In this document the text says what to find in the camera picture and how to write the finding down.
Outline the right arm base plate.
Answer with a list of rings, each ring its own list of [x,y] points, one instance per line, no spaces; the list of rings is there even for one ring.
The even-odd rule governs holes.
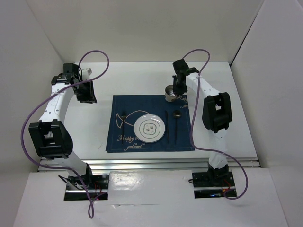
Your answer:
[[[207,172],[192,173],[192,178],[188,180],[194,187],[195,199],[201,198],[220,198],[224,197],[237,197],[237,191],[233,174],[230,171],[227,176],[211,180]]]

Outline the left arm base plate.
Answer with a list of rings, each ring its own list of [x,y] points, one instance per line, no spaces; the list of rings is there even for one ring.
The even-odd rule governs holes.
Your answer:
[[[65,201],[87,201],[88,197],[80,183],[73,181],[71,177],[58,175],[66,183]],[[107,200],[108,199],[109,174],[92,175],[91,182],[86,184],[91,199]]]

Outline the black spoon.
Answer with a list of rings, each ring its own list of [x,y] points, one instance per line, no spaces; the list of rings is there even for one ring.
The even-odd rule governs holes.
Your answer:
[[[182,114],[180,110],[173,111],[173,118],[175,119],[175,132],[174,132],[174,141],[175,145],[177,144],[178,138],[178,119],[181,118]]]

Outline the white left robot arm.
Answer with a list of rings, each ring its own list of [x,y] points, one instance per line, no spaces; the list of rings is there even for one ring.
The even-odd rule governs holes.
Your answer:
[[[92,70],[81,69],[74,63],[65,63],[63,73],[53,77],[53,98],[47,102],[45,112],[38,122],[29,125],[29,133],[38,156],[54,161],[69,173],[67,183],[88,189],[94,183],[92,170],[73,151],[73,141],[64,126],[70,100],[76,96],[80,103],[96,103]]]

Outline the black fork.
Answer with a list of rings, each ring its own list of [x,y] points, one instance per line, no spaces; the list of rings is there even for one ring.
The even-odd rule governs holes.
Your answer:
[[[124,131],[125,131],[125,119],[126,119],[126,111],[122,112],[121,115],[121,119],[122,119],[122,125],[121,125],[121,129],[122,129],[122,137],[121,137],[121,143],[122,145],[124,144]]]

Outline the black table knife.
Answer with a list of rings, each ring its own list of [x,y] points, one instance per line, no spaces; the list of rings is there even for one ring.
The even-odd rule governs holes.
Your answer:
[[[169,121],[168,121],[168,111],[164,111],[165,113],[165,129],[166,129],[166,137],[167,143],[169,144]]]

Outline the white round plate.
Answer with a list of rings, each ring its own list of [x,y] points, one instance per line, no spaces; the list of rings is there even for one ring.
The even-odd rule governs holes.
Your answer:
[[[134,123],[136,138],[144,143],[155,143],[165,134],[164,121],[157,115],[145,114]]]

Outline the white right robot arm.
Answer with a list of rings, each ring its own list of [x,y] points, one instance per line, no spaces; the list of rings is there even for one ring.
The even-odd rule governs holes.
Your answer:
[[[175,75],[173,76],[173,93],[182,95],[187,92],[187,85],[203,97],[202,122],[208,130],[212,149],[226,151],[225,136],[232,111],[230,95],[220,92],[198,75],[195,67],[190,68],[184,59],[173,62]],[[227,158],[224,154],[211,152],[208,160],[206,180],[211,185],[220,186],[229,174]]]

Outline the navy fish placemat cloth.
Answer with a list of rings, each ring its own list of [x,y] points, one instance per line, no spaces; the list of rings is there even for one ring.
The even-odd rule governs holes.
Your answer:
[[[165,113],[168,111],[169,144],[166,132],[155,143],[144,143],[138,140],[134,134],[134,123],[145,114],[155,114],[165,123]],[[177,144],[174,141],[175,119],[173,111],[180,110],[181,118],[178,119]],[[122,137],[122,112],[126,111],[124,144]],[[169,103],[163,95],[115,95],[112,101],[112,111],[107,136],[106,151],[108,153],[122,152],[181,152],[193,151],[190,142],[190,116],[187,96],[182,95],[176,101]]]

